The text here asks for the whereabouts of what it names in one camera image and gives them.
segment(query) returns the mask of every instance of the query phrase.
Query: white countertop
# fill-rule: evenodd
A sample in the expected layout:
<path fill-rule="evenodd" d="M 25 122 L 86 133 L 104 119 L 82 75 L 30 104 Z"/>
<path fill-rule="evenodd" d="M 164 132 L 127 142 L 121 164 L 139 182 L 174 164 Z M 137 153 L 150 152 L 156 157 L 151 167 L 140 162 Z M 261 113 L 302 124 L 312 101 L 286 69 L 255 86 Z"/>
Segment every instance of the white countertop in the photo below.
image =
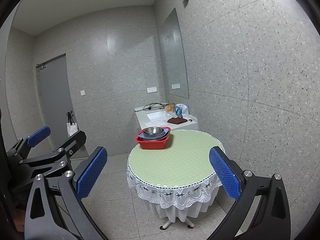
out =
<path fill-rule="evenodd" d="M 138 111 L 138 110 L 141 110 L 143 108 L 144 108 L 144 106 L 137 107 L 134 110 Z M 192 122 L 188 121 L 188 122 L 181 123 L 181 124 L 173 124 L 173 123 L 168 123 L 166 121 L 163 121 L 163 123 L 154 123 L 154 124 L 152 124 L 152 122 L 148 118 L 147 114 L 158 112 L 158 111 L 165 111 L 165 109 L 154 109 L 154 110 L 147 110 L 147 111 L 141 110 L 141 111 L 136 112 L 136 115 L 137 115 L 137 118 L 138 118 L 138 122 L 139 122 L 139 125 L 140 125 L 141 129 L 144 129 L 144 128 L 147 128 L 147 127 L 150 127 L 150 126 L 167 126 L 167 127 L 170 127 L 171 130 L 180 130 L 180 129 L 198 130 L 198 119 L 195 118 L 192 115 L 189 115 L 189 117 L 186 118 L 187 120 L 191 119 Z M 173 111 L 168 111 L 167 113 L 172 115 L 173 117 L 177 117 L 176 113 L 173 112 Z"/>

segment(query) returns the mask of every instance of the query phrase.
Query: stainless steel bowl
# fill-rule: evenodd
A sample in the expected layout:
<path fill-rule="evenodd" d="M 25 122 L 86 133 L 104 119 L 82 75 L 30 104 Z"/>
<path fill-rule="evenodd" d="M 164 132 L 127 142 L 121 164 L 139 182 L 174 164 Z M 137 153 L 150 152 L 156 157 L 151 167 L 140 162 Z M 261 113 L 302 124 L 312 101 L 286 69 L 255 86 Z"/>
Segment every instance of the stainless steel bowl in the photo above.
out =
<path fill-rule="evenodd" d="M 143 134 L 146 137 L 159 137 L 165 134 L 165 131 L 161 127 L 148 127 L 143 130 Z"/>

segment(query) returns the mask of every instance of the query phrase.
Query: table leg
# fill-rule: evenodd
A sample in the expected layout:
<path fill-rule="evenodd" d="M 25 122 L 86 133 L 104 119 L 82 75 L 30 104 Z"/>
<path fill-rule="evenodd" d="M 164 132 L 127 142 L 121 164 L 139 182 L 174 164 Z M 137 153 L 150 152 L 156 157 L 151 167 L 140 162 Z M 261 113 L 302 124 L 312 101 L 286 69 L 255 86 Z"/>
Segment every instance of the table leg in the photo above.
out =
<path fill-rule="evenodd" d="M 166 230 L 167 227 L 171 224 L 170 220 L 168 220 L 163 226 L 160 226 L 161 230 Z"/>
<path fill-rule="evenodd" d="M 195 224 L 190 221 L 189 218 L 186 217 L 186 223 L 188 224 L 188 228 L 194 228 Z"/>

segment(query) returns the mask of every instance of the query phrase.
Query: red plastic basket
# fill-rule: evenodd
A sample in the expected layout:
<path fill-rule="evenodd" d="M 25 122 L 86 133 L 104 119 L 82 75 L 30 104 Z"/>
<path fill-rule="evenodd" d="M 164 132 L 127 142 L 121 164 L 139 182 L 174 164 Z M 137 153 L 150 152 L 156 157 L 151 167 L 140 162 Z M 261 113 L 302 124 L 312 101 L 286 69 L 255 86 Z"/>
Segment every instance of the red plastic basket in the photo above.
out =
<path fill-rule="evenodd" d="M 161 127 L 161 128 L 169 129 L 169 131 L 168 131 L 169 135 L 166 136 L 164 139 L 161 139 L 161 140 L 158 140 L 158 141 L 144 141 L 139 136 L 137 136 L 136 139 L 135 139 L 136 142 L 138 142 L 140 144 L 141 148 L 144 149 L 144 150 L 163 150 L 163 149 L 165 149 L 167 141 L 168 141 L 168 139 L 170 137 L 171 129 L 170 129 L 170 127 Z"/>

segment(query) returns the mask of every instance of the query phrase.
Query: blue gripper pad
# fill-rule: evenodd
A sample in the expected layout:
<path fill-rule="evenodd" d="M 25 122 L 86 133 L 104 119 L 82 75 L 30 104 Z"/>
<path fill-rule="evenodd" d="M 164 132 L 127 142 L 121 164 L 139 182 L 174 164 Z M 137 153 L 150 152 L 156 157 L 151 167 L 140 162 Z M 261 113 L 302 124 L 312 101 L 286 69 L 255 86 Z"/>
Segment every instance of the blue gripper pad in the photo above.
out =
<path fill-rule="evenodd" d="M 238 200 L 241 194 L 240 182 L 215 148 L 210 149 L 209 160 L 228 196 Z"/>
<path fill-rule="evenodd" d="M 79 200 L 89 195 L 104 165 L 107 163 L 107 150 L 103 147 L 98 148 L 100 149 L 99 152 L 91 160 L 90 164 L 85 168 L 84 172 L 82 172 L 76 181 L 76 194 Z"/>
<path fill-rule="evenodd" d="M 35 132 L 27 140 L 27 146 L 29 148 L 35 147 L 38 143 L 46 139 L 51 133 L 51 130 L 48 126 L 41 128 L 38 132 Z"/>

